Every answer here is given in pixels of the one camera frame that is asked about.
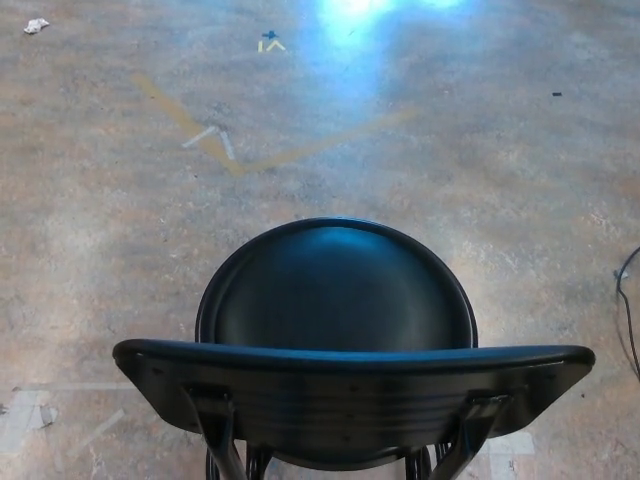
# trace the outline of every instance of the electrical cord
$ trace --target electrical cord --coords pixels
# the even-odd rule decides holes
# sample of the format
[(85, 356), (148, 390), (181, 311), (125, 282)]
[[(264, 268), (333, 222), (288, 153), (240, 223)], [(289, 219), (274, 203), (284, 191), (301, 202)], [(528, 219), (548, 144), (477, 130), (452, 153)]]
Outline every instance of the electrical cord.
[(627, 266), (631, 263), (633, 258), (639, 252), (640, 252), (640, 247), (636, 248), (633, 251), (633, 253), (629, 255), (629, 258), (627, 258), (625, 262), (622, 264), (622, 268), (618, 272), (618, 278), (616, 280), (616, 292), (622, 297), (622, 300), (624, 300), (624, 306), (627, 310), (627, 323), (629, 324), (629, 342), (631, 343), (631, 353), (633, 354), (633, 361), (636, 364), (636, 376), (638, 377), (638, 380), (640, 380), (640, 362), (638, 362), (638, 354), (636, 353), (636, 343), (633, 340), (633, 325), (631, 324), (631, 307), (629, 307), (629, 299), (627, 298), (627, 295), (622, 291), (622, 287), (620, 286), (620, 283), (622, 282), (622, 275), (624, 274), (624, 270), (627, 268)]

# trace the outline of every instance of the black plastic seat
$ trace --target black plastic seat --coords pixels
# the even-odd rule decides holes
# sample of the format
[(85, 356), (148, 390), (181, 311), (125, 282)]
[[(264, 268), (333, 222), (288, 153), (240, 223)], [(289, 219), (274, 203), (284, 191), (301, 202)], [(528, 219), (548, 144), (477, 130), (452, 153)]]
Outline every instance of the black plastic seat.
[(351, 352), (478, 342), (469, 300), (433, 252), (348, 218), (289, 223), (241, 247), (207, 287), (196, 341)]
[[(452, 479), (595, 361), (584, 347), (476, 348), (444, 263), (351, 219), (294, 222), (241, 247), (206, 289), (196, 341), (129, 340), (114, 358), (165, 421), (203, 433), (208, 478), (213, 457), (233, 480), (263, 478), (273, 456), (321, 470), (405, 458), (408, 479)], [(245, 472), (234, 439), (247, 441)]]

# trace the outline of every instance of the polished concrete floor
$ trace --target polished concrete floor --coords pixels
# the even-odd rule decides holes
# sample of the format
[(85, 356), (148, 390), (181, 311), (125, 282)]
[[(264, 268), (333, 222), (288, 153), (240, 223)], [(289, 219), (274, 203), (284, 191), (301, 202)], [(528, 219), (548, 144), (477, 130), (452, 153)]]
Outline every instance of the polished concrete floor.
[[(1, 10), (0, 478), (204, 478), (202, 441), (159, 420), (111, 349), (191, 339), (231, 252), (321, 215), (386, 223), (432, 248), (468, 291), (481, 345), (595, 350), (590, 376), (461, 478), (640, 477), (640, 385), (612, 276), (640, 244), (640, 7)], [(51, 26), (23, 34), (39, 16)], [(630, 273), (640, 332), (640, 264)], [(402, 468), (269, 470), (345, 477)]]

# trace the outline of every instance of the small debris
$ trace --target small debris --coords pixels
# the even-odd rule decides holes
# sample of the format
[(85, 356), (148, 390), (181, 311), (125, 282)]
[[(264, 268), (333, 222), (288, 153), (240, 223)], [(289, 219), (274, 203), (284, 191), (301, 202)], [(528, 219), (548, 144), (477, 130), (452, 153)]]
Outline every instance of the small debris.
[(24, 33), (28, 33), (29, 35), (34, 35), (42, 30), (44, 27), (48, 27), (49, 22), (47, 22), (44, 18), (34, 18), (33, 20), (29, 20), (29, 23), (24, 28)]
[[(617, 280), (618, 279), (618, 275), (620, 275), (620, 272), (618, 272), (617, 270), (614, 270), (613, 271), (613, 278), (615, 278)], [(627, 273), (626, 270), (624, 272), (622, 272), (622, 280), (624, 280), (625, 278), (629, 278), (629, 274)]]
[(40, 428), (48, 427), (56, 421), (57, 417), (58, 411), (55, 408), (40, 407), (40, 418), (42, 419), (42, 426)]
[(39, 430), (53, 424), (58, 418), (58, 410), (47, 406), (37, 406), (31, 420), (29, 421), (30, 430)]

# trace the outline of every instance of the chair backrest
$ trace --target chair backrest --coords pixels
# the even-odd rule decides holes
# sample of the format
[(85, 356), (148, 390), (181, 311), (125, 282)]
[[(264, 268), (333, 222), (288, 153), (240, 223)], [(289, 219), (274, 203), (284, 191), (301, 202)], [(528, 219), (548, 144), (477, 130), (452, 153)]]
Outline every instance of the chair backrest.
[(448, 443), (452, 472), (486, 438), (531, 423), (595, 362), (577, 346), (342, 353), (160, 340), (121, 342), (113, 356), (183, 430), (207, 437), (203, 419), (228, 417), (233, 438), (312, 468), (326, 454), (333, 469), (353, 469), (372, 465), (372, 452)]

